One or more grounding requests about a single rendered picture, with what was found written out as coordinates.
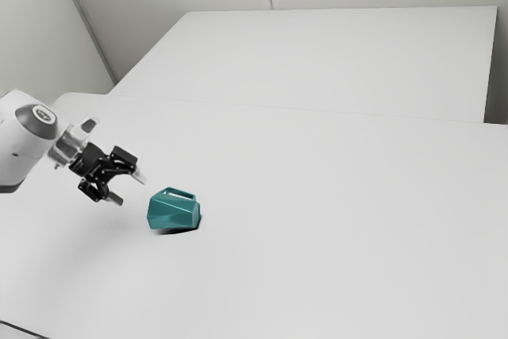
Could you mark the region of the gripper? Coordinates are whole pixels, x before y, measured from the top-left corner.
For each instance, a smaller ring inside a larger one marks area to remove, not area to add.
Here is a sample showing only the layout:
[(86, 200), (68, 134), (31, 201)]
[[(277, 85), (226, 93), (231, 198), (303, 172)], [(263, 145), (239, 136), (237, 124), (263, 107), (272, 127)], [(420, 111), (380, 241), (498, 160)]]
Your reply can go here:
[[(147, 183), (146, 177), (138, 166), (138, 158), (116, 145), (111, 153), (106, 155), (97, 145), (88, 143), (68, 168), (80, 179), (78, 189), (94, 202), (112, 202), (117, 206), (122, 206), (124, 202), (123, 198), (112, 192), (106, 183), (92, 182), (93, 176), (90, 173), (96, 168), (98, 168), (98, 179), (107, 183), (116, 175), (130, 175), (138, 183)], [(107, 175), (101, 175), (104, 169)]]

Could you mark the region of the teal faceted mug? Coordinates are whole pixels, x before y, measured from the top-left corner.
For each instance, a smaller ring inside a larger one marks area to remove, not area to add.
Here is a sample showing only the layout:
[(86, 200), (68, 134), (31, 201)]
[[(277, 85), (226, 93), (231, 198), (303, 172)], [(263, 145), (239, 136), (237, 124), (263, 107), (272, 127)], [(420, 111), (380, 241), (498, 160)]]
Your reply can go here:
[(153, 230), (196, 229), (201, 220), (200, 204), (195, 195), (166, 187), (150, 198), (147, 220)]

